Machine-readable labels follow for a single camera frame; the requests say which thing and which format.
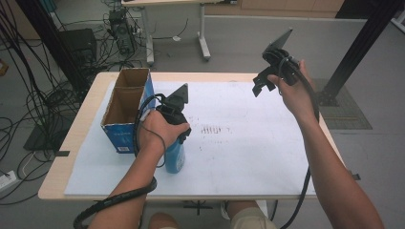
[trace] knee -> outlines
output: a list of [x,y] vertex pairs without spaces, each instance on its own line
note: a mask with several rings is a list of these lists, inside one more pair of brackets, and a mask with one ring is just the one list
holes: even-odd
[[233,219],[239,212],[252,207],[259,208],[255,200],[232,200],[228,202],[226,211],[229,217]]
[[150,219],[149,229],[160,229],[163,227],[179,228],[179,225],[172,216],[165,213],[156,213]]

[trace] black pole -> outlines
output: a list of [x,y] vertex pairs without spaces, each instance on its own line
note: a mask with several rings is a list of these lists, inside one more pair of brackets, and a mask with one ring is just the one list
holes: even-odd
[[363,57],[384,31],[403,0],[380,0],[363,29],[353,41],[324,90],[318,94],[321,106],[337,106],[336,96],[354,72]]
[[57,65],[65,73],[76,91],[78,99],[83,101],[90,89],[90,83],[83,77],[71,53],[60,39],[52,18],[42,7],[39,0],[16,0],[16,2],[47,46]]

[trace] forearm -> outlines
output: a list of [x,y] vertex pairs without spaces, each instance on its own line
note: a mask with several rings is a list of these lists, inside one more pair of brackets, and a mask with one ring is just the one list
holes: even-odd
[[[145,187],[152,181],[158,158],[154,149],[142,149],[110,197]],[[146,195],[111,206],[97,213],[90,228],[137,228]]]
[[333,227],[383,228],[373,204],[340,161],[315,118],[297,120],[316,194]]

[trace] floor mat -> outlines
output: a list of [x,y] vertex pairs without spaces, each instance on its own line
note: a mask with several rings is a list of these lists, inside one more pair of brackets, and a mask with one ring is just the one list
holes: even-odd
[[[328,79],[314,79],[316,88],[323,90]],[[320,106],[319,110],[330,130],[372,130],[373,127],[344,86],[336,97],[338,107]]]

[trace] blue bottle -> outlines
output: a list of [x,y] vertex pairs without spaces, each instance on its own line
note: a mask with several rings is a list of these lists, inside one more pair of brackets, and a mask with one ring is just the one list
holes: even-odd
[[173,143],[169,148],[166,150],[166,171],[169,174],[176,174],[178,173],[182,166],[184,165],[185,161],[185,153],[184,153],[184,146],[179,143],[177,139],[175,143]]

